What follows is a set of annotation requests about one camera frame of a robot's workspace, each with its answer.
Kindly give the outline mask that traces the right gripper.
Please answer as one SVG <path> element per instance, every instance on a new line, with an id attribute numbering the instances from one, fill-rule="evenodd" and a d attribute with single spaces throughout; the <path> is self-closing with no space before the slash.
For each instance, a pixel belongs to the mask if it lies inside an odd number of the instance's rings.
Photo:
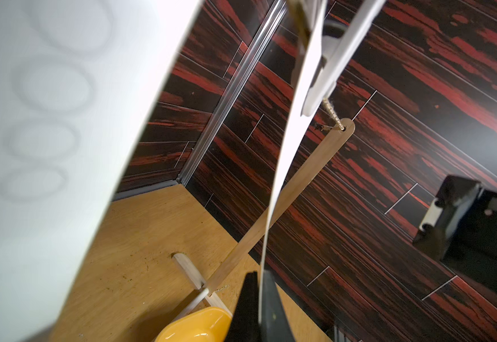
<path id="1" fill-rule="evenodd" d="M 497 294 L 497 192 L 476 180 L 447 176 L 413 246 Z"/>

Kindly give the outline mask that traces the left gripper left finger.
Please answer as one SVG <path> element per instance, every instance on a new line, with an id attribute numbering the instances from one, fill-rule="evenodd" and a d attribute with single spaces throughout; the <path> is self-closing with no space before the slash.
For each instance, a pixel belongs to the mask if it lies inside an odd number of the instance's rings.
<path id="1" fill-rule="evenodd" d="M 257 342 L 261 340 L 258 323 L 258 273 L 247 273 L 229 326 L 225 342 Z"/>

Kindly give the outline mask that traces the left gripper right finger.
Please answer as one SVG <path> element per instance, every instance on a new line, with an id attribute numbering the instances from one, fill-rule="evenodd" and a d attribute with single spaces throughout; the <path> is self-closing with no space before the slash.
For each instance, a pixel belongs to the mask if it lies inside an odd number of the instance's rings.
<path id="1" fill-rule="evenodd" d="M 295 341 L 278 288 L 268 270 L 263 272 L 261 282 L 260 329 L 262 341 Z"/>

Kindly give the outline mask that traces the white postcard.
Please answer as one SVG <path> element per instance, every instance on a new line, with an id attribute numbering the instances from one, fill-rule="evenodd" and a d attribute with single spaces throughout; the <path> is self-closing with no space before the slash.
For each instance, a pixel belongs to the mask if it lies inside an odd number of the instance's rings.
<path id="1" fill-rule="evenodd" d="M 268 206 L 268 214 L 265 221 L 263 238 L 263 253 L 260 263 L 260 281 L 258 288 L 258 323 L 263 323 L 263 288 L 265 285 L 265 258 L 268 243 L 268 231 L 273 225 L 273 214 L 278 208 L 278 199 L 286 175 L 291 167 L 291 163 L 300 146 L 305 131 L 312 120 L 312 114 L 304 114 L 303 108 L 305 99 L 310 90 L 312 80 L 319 70 L 322 58 L 322 28 L 324 24 L 326 1 L 307 1 L 306 4 L 311 10 L 304 10 L 299 1 L 291 11 L 296 24 L 300 25 L 300 37 L 305 38 L 305 53 L 298 75 L 293 102 L 288 116 L 285 135 L 283 137 L 281 151 L 278 158 L 278 165 L 275 170 L 271 199 Z"/>
<path id="2" fill-rule="evenodd" d="M 0 1 L 0 341 L 57 321 L 200 1 Z"/>

